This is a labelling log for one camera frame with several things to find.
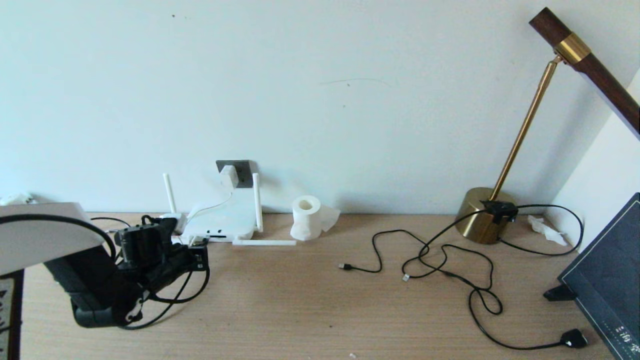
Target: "wooden desk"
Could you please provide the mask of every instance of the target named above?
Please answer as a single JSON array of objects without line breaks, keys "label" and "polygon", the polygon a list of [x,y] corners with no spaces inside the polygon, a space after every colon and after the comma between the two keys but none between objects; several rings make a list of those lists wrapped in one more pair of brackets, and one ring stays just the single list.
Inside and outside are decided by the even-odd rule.
[{"label": "wooden desk", "polygon": [[[139,214],[109,214],[137,224]],[[343,215],[319,239],[295,247],[209,245],[211,281],[194,301],[174,306],[166,319],[138,331],[84,329],[75,324],[69,298],[42,265],[26,271],[22,327],[23,359],[609,359],[606,346],[573,302],[547,302],[542,293],[574,256],[546,258],[505,245],[480,245],[455,230],[432,247],[429,260],[442,259],[439,244],[453,243],[485,253],[495,263],[494,286],[504,313],[489,315],[475,301],[480,321],[496,338],[513,345],[559,340],[574,327],[590,345],[534,352],[502,348],[478,330],[467,309],[470,288],[433,274],[402,281],[400,266],[420,249],[403,234],[378,240],[380,274],[346,272],[339,263],[375,268],[371,236],[407,229],[427,240],[453,220],[433,215]],[[288,239],[290,215],[266,215],[262,238]],[[115,222],[97,222],[103,229]],[[521,218],[505,239],[545,250],[555,243],[533,233]],[[484,284],[488,265],[451,251],[446,269]],[[419,266],[413,274],[423,272]],[[202,273],[192,276],[183,296],[195,292]],[[179,279],[164,297],[172,297]],[[149,320],[163,304],[145,304]]]}]

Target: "white router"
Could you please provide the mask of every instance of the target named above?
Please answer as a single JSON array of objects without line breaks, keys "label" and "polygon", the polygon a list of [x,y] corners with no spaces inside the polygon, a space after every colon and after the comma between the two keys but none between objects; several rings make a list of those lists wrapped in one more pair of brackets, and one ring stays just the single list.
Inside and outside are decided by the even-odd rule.
[{"label": "white router", "polygon": [[[195,208],[186,218],[182,239],[189,243],[208,239],[215,242],[232,242],[242,245],[250,240],[255,231],[262,232],[262,204],[260,203],[260,175],[253,173],[252,188],[238,188],[237,174],[233,165],[221,172],[223,184],[230,190],[229,198],[212,207]],[[168,175],[164,185],[172,213],[176,213],[173,190]]]}]

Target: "white wall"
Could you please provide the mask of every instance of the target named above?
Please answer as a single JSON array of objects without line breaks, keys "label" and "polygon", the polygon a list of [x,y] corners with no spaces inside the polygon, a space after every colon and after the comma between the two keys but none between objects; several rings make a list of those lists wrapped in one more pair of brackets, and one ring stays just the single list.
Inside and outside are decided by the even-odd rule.
[{"label": "white wall", "polygon": [[[628,91],[640,99],[640,71]],[[640,136],[612,113],[553,204],[570,208],[582,218],[584,238],[579,249],[582,250],[637,192],[640,192]],[[571,214],[553,209],[547,216],[572,243],[578,241],[580,229]]]},{"label": "white wall", "polygon": [[[169,172],[187,211],[215,160],[248,158],[267,210],[455,213],[553,58],[528,25],[544,6],[628,85],[637,0],[3,1],[0,196],[160,211]],[[505,191],[551,201],[608,111],[560,67]]]}]

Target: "power socket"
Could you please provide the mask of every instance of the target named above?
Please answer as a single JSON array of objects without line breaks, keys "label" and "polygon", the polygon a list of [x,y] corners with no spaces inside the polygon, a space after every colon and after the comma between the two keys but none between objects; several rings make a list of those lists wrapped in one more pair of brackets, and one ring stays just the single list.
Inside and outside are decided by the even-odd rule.
[{"label": "power socket", "polygon": [[251,172],[251,165],[249,160],[217,160],[216,166],[218,172],[222,172],[222,169],[226,165],[233,165],[236,168],[238,176],[238,186],[236,188],[253,188],[253,177]]}]

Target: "gold lamp pole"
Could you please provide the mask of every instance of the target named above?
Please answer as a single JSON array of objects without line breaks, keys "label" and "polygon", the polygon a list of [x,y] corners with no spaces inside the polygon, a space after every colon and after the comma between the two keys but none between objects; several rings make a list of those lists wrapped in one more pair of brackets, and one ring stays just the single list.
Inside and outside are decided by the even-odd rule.
[{"label": "gold lamp pole", "polygon": [[[640,108],[636,101],[620,85],[611,73],[591,53],[591,49],[571,30],[569,30],[548,8],[544,8],[529,24],[554,48],[556,57],[550,61],[545,69],[538,90],[536,91],[527,116],[524,118],[520,132],[511,148],[507,161],[502,168],[493,189],[473,188],[469,190],[460,206],[460,219],[475,211],[484,210],[489,202],[507,202],[514,204],[513,198],[500,192],[502,184],[515,160],[524,136],[529,130],[536,110],[545,95],[545,90],[551,82],[551,77],[557,64],[563,61],[577,72],[581,72],[607,97],[613,110],[616,111],[629,128],[640,133]],[[495,217],[488,212],[472,215],[456,224],[458,231],[469,240],[477,243],[492,244],[498,241],[498,236],[504,230],[508,217]]]}]

